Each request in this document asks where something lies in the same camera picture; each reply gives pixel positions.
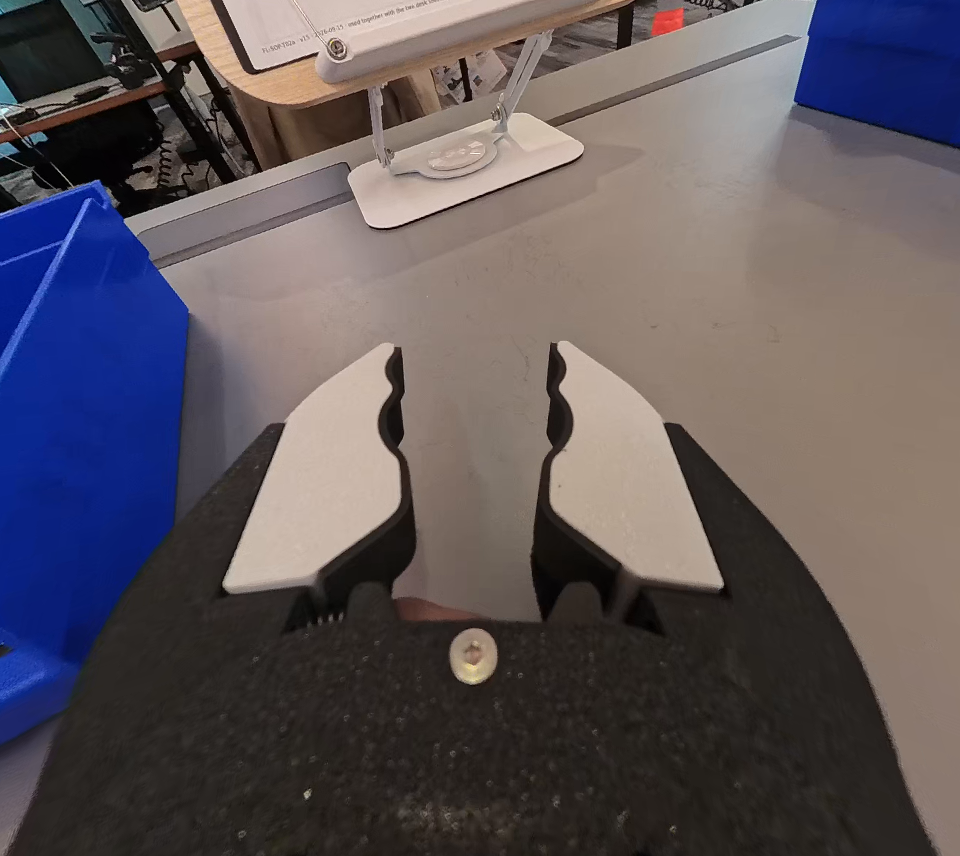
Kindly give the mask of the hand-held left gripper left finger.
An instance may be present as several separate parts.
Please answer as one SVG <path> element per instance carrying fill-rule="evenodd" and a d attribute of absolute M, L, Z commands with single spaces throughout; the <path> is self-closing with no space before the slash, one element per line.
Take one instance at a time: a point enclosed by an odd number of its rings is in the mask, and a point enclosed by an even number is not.
<path fill-rule="evenodd" d="M 231 596 L 392 590 L 417 535 L 404 435 L 402 349 L 381 343 L 289 414 L 222 580 Z"/>

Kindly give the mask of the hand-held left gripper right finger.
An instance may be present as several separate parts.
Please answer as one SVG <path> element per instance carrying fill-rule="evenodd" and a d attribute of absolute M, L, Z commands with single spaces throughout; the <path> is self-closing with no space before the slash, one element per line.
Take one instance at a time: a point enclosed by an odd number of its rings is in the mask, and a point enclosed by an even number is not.
<path fill-rule="evenodd" d="M 579 583 L 601 602 L 635 602 L 644 589 L 720 594 L 721 569 L 656 408 L 565 339 L 550 345 L 546 392 L 535 598 L 557 602 Z"/>

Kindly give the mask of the blue storage bin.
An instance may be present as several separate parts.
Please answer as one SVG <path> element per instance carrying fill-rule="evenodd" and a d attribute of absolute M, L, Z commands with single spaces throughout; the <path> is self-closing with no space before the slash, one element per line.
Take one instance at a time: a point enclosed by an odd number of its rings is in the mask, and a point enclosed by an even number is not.
<path fill-rule="evenodd" d="M 1 742 L 173 526 L 189 315 L 98 182 L 1 219 Z"/>
<path fill-rule="evenodd" d="M 959 0 L 816 0 L 796 104 L 959 145 Z"/>

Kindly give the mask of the wooden document stand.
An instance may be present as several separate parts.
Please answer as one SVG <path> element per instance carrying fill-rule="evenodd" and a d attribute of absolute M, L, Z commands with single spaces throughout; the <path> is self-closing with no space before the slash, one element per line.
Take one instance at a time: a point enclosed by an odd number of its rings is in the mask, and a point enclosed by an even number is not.
<path fill-rule="evenodd" d="M 519 111 L 518 106 L 558 28 L 620 9 L 634 0 L 597 0 L 339 82 L 321 79 L 314 58 L 264 72 L 248 72 L 238 60 L 211 0 L 174 1 L 201 53 L 233 92 L 245 95 L 248 104 L 302 110 L 355 93 L 365 94 L 374 159 L 351 169 L 347 181 L 366 225 L 391 230 L 578 160 L 584 152 L 581 142 L 555 125 Z M 517 40 L 523 42 L 520 54 L 505 90 L 486 111 L 486 117 L 411 147 L 394 150 L 388 146 L 382 117 L 389 83 L 420 71 L 452 67 L 458 58 Z"/>

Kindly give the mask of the black tripod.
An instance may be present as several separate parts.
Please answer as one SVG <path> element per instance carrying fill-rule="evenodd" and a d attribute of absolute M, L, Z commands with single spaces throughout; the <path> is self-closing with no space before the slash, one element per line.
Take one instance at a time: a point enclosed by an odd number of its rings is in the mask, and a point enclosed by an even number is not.
<path fill-rule="evenodd" d="M 241 166 L 229 163 L 230 154 L 217 129 L 210 131 L 204 119 L 186 97 L 186 77 L 190 65 L 198 70 L 212 98 L 211 120 L 215 126 L 221 115 L 241 147 L 246 152 L 254 169 L 259 172 L 258 157 L 246 127 L 236 110 L 227 87 L 221 84 L 195 42 L 176 44 L 164 51 L 155 50 L 122 0 L 104 0 L 120 31 L 93 34 L 91 41 L 107 43 L 112 47 L 111 60 L 103 65 L 104 70 L 117 82 L 133 92 L 145 85 L 151 77 L 157 77 L 162 85 L 161 93 L 173 109 L 199 151 L 201 158 L 210 165 L 222 183 L 239 178 Z"/>

